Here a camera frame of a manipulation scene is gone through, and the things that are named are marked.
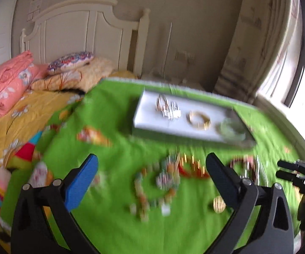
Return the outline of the wall power socket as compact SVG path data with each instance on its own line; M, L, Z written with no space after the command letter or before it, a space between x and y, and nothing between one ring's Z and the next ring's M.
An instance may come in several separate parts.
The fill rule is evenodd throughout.
M174 60L193 65L195 63L195 55L187 51L176 51Z

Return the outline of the white wooden headboard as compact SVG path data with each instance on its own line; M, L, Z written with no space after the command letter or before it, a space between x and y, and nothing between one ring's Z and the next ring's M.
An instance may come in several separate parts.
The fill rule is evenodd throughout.
M42 11L30 34L22 30L20 51L30 51L36 64L46 64L73 52L89 51L115 63L117 70L141 76L149 9L137 21L118 19L116 0L66 0Z

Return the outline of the gold bangle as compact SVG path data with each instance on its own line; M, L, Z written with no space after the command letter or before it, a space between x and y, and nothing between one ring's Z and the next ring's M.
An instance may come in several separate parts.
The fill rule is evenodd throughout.
M198 130L208 130L211 125L211 118L199 111L190 111L187 114L187 121L191 127Z

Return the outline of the green cartoon blanket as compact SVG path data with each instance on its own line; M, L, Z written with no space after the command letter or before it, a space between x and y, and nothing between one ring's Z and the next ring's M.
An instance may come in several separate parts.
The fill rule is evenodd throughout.
M223 163L247 155L258 157L270 182L280 159L300 156L289 139L265 113L251 106L215 99L234 108L251 129L257 144L249 150L163 143L132 135L132 119L143 85L109 80L98 84L79 102L58 132L43 131L38 145L44 149L35 168L44 166L52 179L64 177L89 154L98 158L96 180L88 188L73 216L102 253L203 253L230 217L216 213L217 190L209 178L181 178L176 193L167 197L163 212L158 200L166 192L157 188L157 163L168 155L185 153L204 162L215 153Z

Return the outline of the silver rhinestone brooch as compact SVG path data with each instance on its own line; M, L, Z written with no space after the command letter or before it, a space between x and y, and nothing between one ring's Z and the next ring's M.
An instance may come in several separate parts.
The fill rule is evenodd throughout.
M163 117L166 117L168 120L177 120L182 115L176 102L166 104L161 112Z

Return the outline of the pale green jade bangle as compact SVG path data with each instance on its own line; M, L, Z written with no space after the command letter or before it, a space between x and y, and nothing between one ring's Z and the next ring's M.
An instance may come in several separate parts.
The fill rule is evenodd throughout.
M241 142L246 139L247 133L241 122L232 118L225 118L219 125L218 131L225 141Z

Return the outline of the striped cartoon curtain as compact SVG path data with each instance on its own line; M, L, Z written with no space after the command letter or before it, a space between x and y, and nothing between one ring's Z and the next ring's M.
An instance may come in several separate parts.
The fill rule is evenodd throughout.
M300 0L242 0L235 32L214 92L252 103L283 61Z

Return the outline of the yellow floral pillow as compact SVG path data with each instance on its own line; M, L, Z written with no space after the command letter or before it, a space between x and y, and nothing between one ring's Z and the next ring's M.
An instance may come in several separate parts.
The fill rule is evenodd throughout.
M115 72L117 68L113 61L96 57L78 68L36 80L31 84L31 89L35 91L80 90L87 93L101 79Z

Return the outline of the grey shallow cardboard tray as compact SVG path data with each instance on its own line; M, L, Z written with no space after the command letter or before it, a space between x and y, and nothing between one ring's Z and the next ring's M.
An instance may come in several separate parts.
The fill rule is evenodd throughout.
M255 137L234 108L150 90L140 96L132 135L190 145L256 146Z

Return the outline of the patterned round cushion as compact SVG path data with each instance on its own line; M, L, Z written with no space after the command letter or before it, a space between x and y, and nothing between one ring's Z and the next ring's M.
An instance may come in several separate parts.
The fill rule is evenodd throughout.
M69 53L50 62L50 64L47 66L47 72L50 75L67 72L68 70L76 69L85 65L93 59L94 54L92 52L83 51Z

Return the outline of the folded pink floral quilt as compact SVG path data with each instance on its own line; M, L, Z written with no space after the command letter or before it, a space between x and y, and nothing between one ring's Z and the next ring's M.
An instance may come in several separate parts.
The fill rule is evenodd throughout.
M33 54L25 51L0 65L0 117L21 99L32 82L47 75L46 64L34 64Z

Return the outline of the yellow floral bedsheet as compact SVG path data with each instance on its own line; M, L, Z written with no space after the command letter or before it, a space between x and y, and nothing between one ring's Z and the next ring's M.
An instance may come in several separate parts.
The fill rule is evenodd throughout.
M0 117L0 245L10 253L10 234L20 188L32 174L35 184L48 185L52 174L36 170L44 151L43 131L56 134L84 96L73 92L26 91L10 112Z

